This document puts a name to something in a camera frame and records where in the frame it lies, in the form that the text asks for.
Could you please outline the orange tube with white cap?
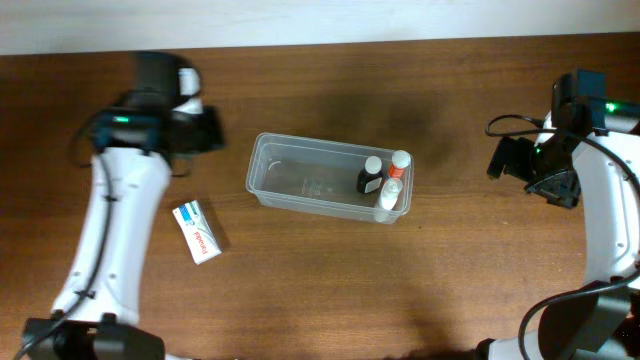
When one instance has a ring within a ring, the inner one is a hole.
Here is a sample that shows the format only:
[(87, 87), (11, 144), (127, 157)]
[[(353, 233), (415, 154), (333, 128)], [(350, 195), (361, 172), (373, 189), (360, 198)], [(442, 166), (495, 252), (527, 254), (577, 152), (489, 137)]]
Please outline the orange tube with white cap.
[(397, 150), (392, 154), (391, 165), (388, 171), (390, 178), (401, 179), (406, 169), (411, 164), (411, 155), (404, 150)]

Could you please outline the white bottle with pink label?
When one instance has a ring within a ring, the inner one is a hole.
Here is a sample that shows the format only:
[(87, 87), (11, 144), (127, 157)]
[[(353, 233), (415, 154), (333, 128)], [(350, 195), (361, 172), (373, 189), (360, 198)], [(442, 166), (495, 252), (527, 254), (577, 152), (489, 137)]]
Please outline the white bottle with pink label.
[(374, 220), (376, 222), (382, 223), (389, 218), (402, 188), (403, 183), (397, 178), (390, 178), (384, 183), (374, 207)]

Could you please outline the dark bottle with white cap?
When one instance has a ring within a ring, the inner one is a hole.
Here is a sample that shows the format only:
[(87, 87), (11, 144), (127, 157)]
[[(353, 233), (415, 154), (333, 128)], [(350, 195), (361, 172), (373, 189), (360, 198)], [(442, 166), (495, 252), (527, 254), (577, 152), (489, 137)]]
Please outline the dark bottle with white cap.
[(358, 175), (356, 189), (361, 194), (373, 193), (380, 187), (382, 178), (382, 160), (377, 156), (370, 156)]

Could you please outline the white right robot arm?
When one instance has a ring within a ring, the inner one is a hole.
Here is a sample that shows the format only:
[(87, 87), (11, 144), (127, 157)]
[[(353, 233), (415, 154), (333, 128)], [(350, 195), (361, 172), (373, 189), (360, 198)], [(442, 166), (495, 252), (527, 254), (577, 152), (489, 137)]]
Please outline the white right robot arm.
[(583, 285), (544, 299), (510, 339), (486, 339), (477, 359), (636, 359), (639, 356), (639, 106), (606, 95), (601, 72), (553, 84), (550, 113), (498, 134), (487, 173), (511, 175), (554, 206), (581, 205)]

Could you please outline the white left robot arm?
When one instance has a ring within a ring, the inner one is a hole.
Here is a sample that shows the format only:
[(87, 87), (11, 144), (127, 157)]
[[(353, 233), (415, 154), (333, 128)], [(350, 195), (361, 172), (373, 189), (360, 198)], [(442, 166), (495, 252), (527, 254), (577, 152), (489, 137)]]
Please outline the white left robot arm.
[(139, 328), (140, 287), (155, 216), (175, 158), (224, 145), (216, 108), (111, 107), (86, 123), (94, 153), (74, 262), (47, 318), (30, 318), (16, 358), (168, 359)]

